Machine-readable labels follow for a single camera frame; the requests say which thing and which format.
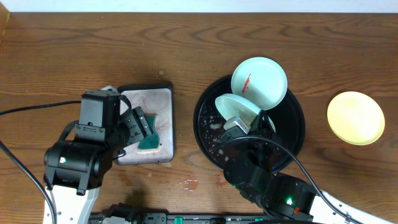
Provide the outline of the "green orange sponge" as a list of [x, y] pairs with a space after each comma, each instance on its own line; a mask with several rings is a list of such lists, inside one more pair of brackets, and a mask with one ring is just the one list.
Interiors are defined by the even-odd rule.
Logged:
[[153, 130], [153, 133], [139, 143], [137, 149], [140, 151], [156, 150], [160, 144], [159, 135], [155, 130], [155, 116], [148, 116], [147, 120], [148, 124]]

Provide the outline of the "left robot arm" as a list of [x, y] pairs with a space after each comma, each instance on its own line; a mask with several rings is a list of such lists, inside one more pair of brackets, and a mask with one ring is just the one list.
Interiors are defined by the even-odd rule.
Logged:
[[44, 181], [57, 223], [87, 223], [105, 173], [126, 155], [125, 148], [153, 131], [141, 107], [123, 113], [118, 105], [81, 107], [75, 137], [60, 139], [44, 156]]

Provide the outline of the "yellow plate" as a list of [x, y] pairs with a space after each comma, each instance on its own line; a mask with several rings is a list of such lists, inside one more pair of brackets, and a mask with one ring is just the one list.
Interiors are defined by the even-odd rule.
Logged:
[[376, 101], [357, 91], [336, 95], [328, 105], [326, 116], [331, 130], [340, 139], [357, 146], [376, 142], [386, 125]]

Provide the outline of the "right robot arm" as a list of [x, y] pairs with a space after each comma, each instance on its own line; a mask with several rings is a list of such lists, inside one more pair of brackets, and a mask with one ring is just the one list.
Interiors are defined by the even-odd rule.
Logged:
[[265, 111], [252, 124], [233, 115], [224, 124], [225, 132], [214, 147], [224, 152], [226, 181], [243, 198], [256, 204], [272, 223], [385, 223], [385, 220], [354, 208], [320, 190], [314, 180], [273, 172], [273, 156], [284, 152], [302, 168], [302, 163], [273, 138]]

